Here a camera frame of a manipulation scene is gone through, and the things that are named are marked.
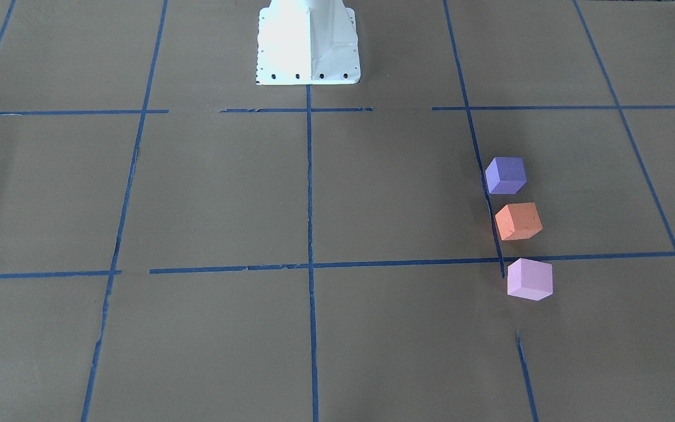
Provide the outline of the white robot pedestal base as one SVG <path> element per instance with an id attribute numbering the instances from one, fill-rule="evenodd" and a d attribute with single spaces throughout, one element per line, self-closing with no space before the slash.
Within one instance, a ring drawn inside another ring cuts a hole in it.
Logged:
<path id="1" fill-rule="evenodd" d="M 257 85 L 360 82 L 356 14 L 343 1 L 271 1 L 258 23 Z"/>

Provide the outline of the dark purple foam cube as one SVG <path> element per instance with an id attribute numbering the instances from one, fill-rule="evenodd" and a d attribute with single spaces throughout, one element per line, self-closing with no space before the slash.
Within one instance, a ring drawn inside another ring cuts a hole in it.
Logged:
<path id="1" fill-rule="evenodd" d="M 522 157 L 495 157 L 484 174 L 491 195 L 517 194 L 528 180 Z"/>

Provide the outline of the orange foam cube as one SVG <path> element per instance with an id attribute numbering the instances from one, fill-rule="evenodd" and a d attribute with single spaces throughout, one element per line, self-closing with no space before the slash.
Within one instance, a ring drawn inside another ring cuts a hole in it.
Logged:
<path id="1" fill-rule="evenodd" d="M 530 239 L 543 230 L 534 202 L 506 204 L 495 214 L 495 223 L 503 241 Z"/>

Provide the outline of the light pink foam cube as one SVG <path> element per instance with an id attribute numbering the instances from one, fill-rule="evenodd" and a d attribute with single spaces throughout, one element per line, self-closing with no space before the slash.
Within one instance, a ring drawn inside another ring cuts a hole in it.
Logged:
<path id="1" fill-rule="evenodd" d="M 528 300 L 542 300 L 554 293 L 552 264 L 520 258 L 507 267 L 507 294 Z"/>

